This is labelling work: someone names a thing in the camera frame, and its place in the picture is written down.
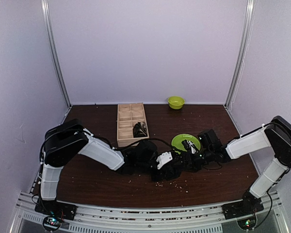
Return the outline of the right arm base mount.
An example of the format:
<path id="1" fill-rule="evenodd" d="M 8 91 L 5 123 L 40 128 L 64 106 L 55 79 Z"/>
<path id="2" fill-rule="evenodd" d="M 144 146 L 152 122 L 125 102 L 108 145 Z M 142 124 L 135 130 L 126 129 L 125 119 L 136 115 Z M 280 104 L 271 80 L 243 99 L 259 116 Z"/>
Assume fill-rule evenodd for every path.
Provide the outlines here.
<path id="1" fill-rule="evenodd" d="M 261 203 L 248 206 L 244 204 L 244 201 L 238 201 L 233 203 L 224 204 L 222 206 L 225 220 L 236 219 L 240 229 L 249 231 L 253 230 L 257 225 L 257 212 L 263 211 L 264 206 Z"/>

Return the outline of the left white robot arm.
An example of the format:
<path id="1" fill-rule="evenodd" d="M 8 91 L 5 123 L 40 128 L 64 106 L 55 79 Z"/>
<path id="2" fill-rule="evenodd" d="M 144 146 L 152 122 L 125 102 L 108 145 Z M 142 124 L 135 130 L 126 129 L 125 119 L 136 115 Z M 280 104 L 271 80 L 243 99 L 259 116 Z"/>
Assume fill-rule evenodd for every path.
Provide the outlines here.
<path id="1" fill-rule="evenodd" d="M 148 172 L 154 182 L 176 179 L 181 174 L 179 150 L 158 153 L 156 138 L 140 139 L 124 147 L 113 147 L 104 137 L 94 135 L 78 119 L 48 130 L 40 148 L 39 203 L 50 216 L 58 214 L 57 186 L 65 165 L 77 155 L 97 161 L 120 174 L 133 174 L 136 169 Z"/>

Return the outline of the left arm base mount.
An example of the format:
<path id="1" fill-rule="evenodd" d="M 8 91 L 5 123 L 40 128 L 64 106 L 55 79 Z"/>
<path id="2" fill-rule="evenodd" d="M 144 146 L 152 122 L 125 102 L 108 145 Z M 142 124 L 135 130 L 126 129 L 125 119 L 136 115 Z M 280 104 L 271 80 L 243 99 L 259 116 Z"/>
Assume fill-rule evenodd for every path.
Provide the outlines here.
<path id="1" fill-rule="evenodd" d="M 74 220 L 77 206 L 56 201 L 45 201 L 36 204 L 34 210 L 45 215 L 42 226 L 45 230 L 53 232 L 59 230 L 66 220 Z"/>

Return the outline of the black necktie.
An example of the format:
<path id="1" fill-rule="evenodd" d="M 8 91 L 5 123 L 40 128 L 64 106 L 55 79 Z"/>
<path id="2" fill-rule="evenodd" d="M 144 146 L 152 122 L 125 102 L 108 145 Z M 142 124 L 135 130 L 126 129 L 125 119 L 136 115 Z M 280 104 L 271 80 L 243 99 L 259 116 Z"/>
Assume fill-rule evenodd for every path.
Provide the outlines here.
<path id="1" fill-rule="evenodd" d="M 180 177 L 182 169 L 172 165 L 165 164 L 160 170 L 154 169 L 151 171 L 151 180 L 153 182 L 169 181 Z"/>

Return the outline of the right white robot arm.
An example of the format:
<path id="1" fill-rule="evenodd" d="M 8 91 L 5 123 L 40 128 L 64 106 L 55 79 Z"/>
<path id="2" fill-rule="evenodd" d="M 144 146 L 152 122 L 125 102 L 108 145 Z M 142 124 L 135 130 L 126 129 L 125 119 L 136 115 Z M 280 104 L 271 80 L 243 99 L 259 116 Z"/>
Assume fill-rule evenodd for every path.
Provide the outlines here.
<path id="1" fill-rule="evenodd" d="M 209 162 L 227 163 L 264 148 L 272 148 L 274 151 L 272 161 L 244 193 L 239 203 L 242 214 L 251 213 L 260 198 L 291 169 L 291 124 L 281 116 L 275 116 L 271 122 L 235 137 L 225 145 L 214 130 L 203 131 L 198 137 L 200 150 L 191 140 L 184 139 L 181 142 L 191 156 L 190 165 L 196 169 Z"/>

